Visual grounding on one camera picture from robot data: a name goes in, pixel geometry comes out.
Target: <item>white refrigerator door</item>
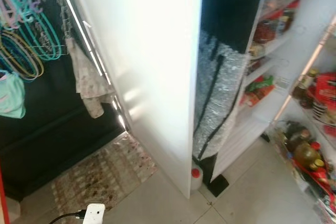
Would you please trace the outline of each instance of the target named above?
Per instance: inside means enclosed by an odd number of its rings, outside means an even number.
[[[202,0],[76,0],[132,133],[190,196]]]

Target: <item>silver insulation foil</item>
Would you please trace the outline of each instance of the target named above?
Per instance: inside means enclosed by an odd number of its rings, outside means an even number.
[[[193,156],[202,160],[218,153],[234,127],[249,57],[204,31],[199,43]]]

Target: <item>rug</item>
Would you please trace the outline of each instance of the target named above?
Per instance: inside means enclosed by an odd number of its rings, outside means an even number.
[[[156,165],[131,135],[109,143],[51,184],[60,215],[86,209],[90,203],[104,203],[111,210],[145,182]],[[63,223],[78,223],[66,218]]]

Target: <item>teal bag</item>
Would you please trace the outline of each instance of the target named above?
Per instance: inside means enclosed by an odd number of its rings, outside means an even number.
[[[26,114],[24,106],[25,87],[16,73],[0,70],[0,115],[9,118],[23,118]]]

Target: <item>cloth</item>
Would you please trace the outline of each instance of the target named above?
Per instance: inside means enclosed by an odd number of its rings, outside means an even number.
[[[90,116],[98,118],[104,114],[101,103],[112,103],[115,90],[103,76],[99,75],[96,67],[74,39],[66,39],[66,44],[76,78],[76,92],[80,94]]]
[[[23,118],[26,114],[24,106],[25,86],[16,73],[1,70],[0,77],[0,115],[9,118]]]
[[[202,160],[218,153],[235,125],[249,57],[204,31],[199,43],[193,156]]]

